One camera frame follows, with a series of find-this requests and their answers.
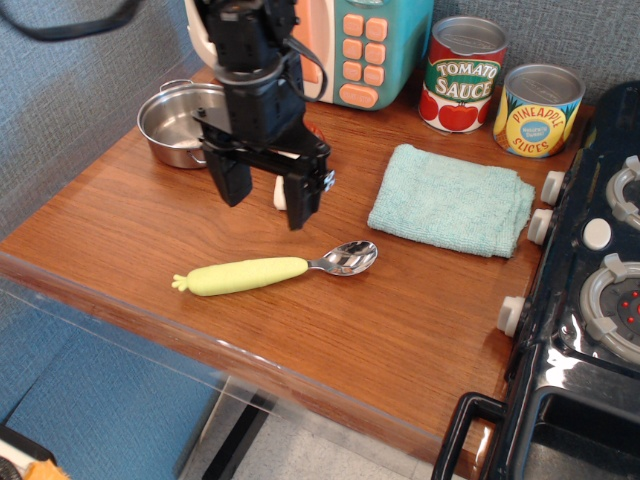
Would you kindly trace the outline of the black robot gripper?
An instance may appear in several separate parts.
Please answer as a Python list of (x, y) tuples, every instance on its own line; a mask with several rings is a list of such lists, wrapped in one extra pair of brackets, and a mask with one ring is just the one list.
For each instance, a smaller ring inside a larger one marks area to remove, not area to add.
[(289, 229), (303, 228), (318, 210), (320, 193), (335, 183), (331, 147), (304, 126), (305, 101), (281, 74), (236, 80), (220, 74), (221, 108), (199, 109), (202, 150), (225, 203), (234, 207), (252, 191), (252, 171), (284, 176)]

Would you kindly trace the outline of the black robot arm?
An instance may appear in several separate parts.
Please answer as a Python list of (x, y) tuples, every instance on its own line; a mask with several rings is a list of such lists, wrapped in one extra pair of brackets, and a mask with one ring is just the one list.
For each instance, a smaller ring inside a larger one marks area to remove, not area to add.
[(251, 192), (251, 171), (283, 179), (288, 224), (300, 230), (334, 182), (330, 146), (304, 123), (302, 58), (318, 60), (293, 37), (299, 19), (292, 1), (198, 1), (217, 60), (226, 113), (201, 109), (194, 118), (221, 198), (229, 205)]

